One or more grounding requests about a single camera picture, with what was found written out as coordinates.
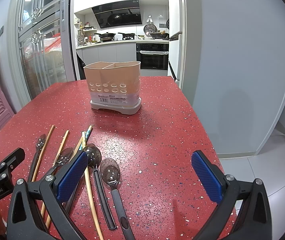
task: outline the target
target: plastic utensil caddy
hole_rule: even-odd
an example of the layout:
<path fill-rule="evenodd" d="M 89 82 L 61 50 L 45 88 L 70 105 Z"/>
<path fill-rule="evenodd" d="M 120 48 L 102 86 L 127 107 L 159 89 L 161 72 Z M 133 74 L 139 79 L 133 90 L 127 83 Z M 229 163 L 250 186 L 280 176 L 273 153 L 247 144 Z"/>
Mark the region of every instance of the plastic utensil caddy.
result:
<path fill-rule="evenodd" d="M 96 62 L 84 67 L 91 108 L 135 114 L 141 107 L 140 61 Z"/>

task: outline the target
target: product label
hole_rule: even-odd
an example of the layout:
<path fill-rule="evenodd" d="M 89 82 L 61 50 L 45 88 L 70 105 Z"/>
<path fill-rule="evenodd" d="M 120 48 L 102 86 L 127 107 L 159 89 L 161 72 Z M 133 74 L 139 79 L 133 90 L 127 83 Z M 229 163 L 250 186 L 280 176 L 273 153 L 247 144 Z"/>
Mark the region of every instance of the product label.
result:
<path fill-rule="evenodd" d="M 105 105 L 117 105 L 117 106 L 134 106 L 137 104 L 139 94 L 109 94 L 109 93 L 96 93 L 90 92 L 91 100 L 94 103 Z"/>

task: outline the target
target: oven door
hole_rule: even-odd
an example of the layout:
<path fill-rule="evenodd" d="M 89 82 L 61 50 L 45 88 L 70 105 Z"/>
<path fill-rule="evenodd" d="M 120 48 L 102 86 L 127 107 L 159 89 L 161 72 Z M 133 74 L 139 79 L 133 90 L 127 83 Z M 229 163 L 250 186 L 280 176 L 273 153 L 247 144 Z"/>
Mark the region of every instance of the oven door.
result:
<path fill-rule="evenodd" d="M 168 51 L 137 51 L 140 69 L 168 70 Z"/>

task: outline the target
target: kitchen counter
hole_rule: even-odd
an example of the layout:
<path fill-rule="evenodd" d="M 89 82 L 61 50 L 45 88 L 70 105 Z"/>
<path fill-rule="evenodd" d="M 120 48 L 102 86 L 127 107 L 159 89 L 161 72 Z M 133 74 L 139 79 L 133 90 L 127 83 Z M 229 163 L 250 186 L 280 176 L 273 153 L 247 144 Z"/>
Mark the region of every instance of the kitchen counter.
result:
<path fill-rule="evenodd" d="M 0 160 L 17 147 L 25 150 L 25 160 L 12 172 L 12 180 L 27 179 L 38 137 L 56 126 L 44 153 L 37 179 L 52 166 L 66 130 L 65 147 L 75 147 L 81 131 L 93 124 L 88 142 L 102 157 L 114 158 L 121 170 L 118 189 L 132 231 L 137 240 L 191 239 L 213 212 L 211 202 L 191 167 L 191 155 L 202 150 L 222 169 L 200 120 L 171 77 L 141 77 L 141 109 L 134 115 L 108 110 L 92 110 L 85 80 L 56 83 L 19 111 L 0 131 Z M 124 239 L 121 228 L 108 230 L 91 175 L 92 191 L 104 239 Z M 104 184 L 116 225 L 110 188 Z M 0 201 L 7 217 L 11 196 Z M 90 212 L 84 180 L 76 193 L 72 220 L 87 239 L 98 239 Z M 231 215 L 223 233 L 236 218 Z M 58 233 L 51 224 L 51 234 Z"/>
<path fill-rule="evenodd" d="M 84 49 L 87 47 L 93 47 L 98 45 L 106 45 L 106 44 L 116 44 L 116 43 L 128 43 L 128 42 L 135 42 L 135 43 L 163 43 L 169 44 L 169 41 L 166 40 L 127 40 L 127 41 L 108 41 L 108 42 L 101 42 L 101 43 L 92 43 L 90 45 L 84 45 L 76 47 L 76 49 Z"/>

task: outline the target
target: floor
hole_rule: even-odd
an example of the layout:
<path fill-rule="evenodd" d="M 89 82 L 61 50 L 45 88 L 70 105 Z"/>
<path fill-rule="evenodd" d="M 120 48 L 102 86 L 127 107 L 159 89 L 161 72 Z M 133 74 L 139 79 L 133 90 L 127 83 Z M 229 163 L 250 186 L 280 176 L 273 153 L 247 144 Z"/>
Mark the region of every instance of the floor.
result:
<path fill-rule="evenodd" d="M 257 156 L 220 159 L 225 174 L 238 180 L 264 182 L 272 217 L 273 240 L 285 232 L 285 135 L 274 130 Z M 241 201 L 235 208 L 238 214 Z"/>

